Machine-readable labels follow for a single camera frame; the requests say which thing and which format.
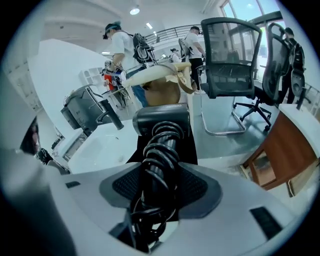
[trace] ceiling light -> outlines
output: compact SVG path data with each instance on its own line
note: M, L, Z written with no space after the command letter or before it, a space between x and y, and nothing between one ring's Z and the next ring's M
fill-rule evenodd
M133 8L131 11L130 11L130 14L131 15L136 15L140 12L140 9L139 8Z
M146 25L149 27L149 29L152 29L152 26L150 25L149 22Z

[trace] wooden cabinet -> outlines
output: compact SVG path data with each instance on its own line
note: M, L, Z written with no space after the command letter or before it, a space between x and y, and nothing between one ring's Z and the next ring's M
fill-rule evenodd
M300 130L282 112L259 148L243 163L266 190L288 182L317 160Z

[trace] black mesh office chair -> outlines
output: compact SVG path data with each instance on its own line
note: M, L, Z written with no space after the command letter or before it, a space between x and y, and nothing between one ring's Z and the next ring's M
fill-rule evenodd
M271 112L260 107L259 104L265 103L269 106L280 104L285 95L279 93L279 82L281 76L284 76L289 70L289 55L290 48L283 39L285 30L282 26L276 23L271 23L267 29L268 43L268 59L262 79L262 88L255 86L254 95L257 97L255 104L235 103L237 105L250 108L240 120L243 122L245 117L253 112L258 112L267 125L264 130L269 131L271 127L270 117Z
M204 19L201 26L206 60L205 66L198 69L200 87L210 99L233 96L231 113L241 127L236 131L209 131L204 118L201 95L201 116L205 131L210 135L244 133L246 127L233 107L236 96L255 98L253 74L262 31L247 21L227 17ZM207 83L201 82L202 70L205 70Z

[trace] ceiling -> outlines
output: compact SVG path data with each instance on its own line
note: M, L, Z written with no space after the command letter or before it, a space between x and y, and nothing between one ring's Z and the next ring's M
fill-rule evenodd
M49 0L42 40L59 39L101 53L109 40L102 40L107 24L121 21L124 30L144 36L175 26L194 24L194 15L208 12L219 0ZM130 15L139 5L140 13ZM146 26L149 22L152 29Z

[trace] red object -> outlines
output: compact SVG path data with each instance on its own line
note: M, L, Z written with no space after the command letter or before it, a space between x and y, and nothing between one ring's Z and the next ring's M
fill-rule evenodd
M109 85L110 91L112 91L112 90L115 89L115 87L114 87L113 84L112 84L112 76L111 76L111 75L105 74L105 75L104 75L104 80L105 80L105 81L108 81L107 83L108 83L108 85Z

